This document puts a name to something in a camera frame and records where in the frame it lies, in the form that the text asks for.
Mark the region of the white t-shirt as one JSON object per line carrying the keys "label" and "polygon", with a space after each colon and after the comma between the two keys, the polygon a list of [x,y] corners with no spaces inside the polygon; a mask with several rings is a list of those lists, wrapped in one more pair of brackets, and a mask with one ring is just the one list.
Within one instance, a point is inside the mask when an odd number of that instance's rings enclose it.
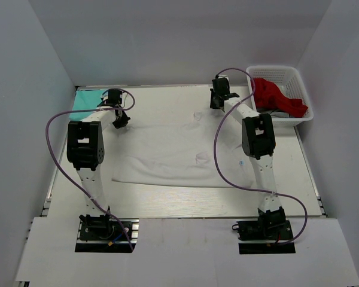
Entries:
{"label": "white t-shirt", "polygon": [[253,187],[241,127],[223,112],[193,113],[184,124],[130,124],[116,132],[112,180],[173,187]]}

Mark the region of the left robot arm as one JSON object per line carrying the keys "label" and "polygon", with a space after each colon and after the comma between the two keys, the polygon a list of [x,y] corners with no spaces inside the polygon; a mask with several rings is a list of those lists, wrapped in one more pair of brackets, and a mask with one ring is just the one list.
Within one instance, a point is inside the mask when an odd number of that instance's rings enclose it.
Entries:
{"label": "left robot arm", "polygon": [[103,210],[110,211],[101,180],[101,164],[105,158],[103,130],[109,125],[120,129],[128,124],[130,118],[124,111],[124,93],[116,88],[105,91],[95,111],[68,124],[67,158],[88,194],[85,216],[101,216]]}

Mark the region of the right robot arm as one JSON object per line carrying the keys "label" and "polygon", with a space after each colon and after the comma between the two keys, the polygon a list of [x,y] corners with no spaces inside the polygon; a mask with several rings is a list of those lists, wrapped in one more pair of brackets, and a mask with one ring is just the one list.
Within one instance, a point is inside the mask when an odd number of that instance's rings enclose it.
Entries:
{"label": "right robot arm", "polygon": [[258,215],[267,217],[258,223],[258,230],[263,237],[273,238],[280,231],[278,221],[285,221],[285,212],[277,195],[273,173],[276,142],[272,118],[244,104],[238,94],[230,91],[228,79],[220,76],[212,80],[210,108],[222,110],[241,125],[242,149],[251,162],[256,180],[256,186],[248,190],[263,194]]}

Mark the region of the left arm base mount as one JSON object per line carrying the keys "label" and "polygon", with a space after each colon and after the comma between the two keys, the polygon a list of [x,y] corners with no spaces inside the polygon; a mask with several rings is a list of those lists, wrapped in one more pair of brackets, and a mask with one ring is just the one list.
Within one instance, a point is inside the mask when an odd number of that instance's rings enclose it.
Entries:
{"label": "left arm base mount", "polygon": [[129,254],[136,246],[139,232],[137,219],[117,222],[108,215],[80,215],[76,253]]}

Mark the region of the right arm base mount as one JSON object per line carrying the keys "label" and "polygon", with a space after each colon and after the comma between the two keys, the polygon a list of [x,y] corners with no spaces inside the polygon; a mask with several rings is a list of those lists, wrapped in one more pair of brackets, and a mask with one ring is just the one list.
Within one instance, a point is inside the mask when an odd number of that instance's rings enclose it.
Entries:
{"label": "right arm base mount", "polygon": [[294,238],[289,220],[275,226],[266,226],[260,220],[237,221],[232,231],[238,234],[240,255],[275,255],[295,254],[293,242],[285,243]]}

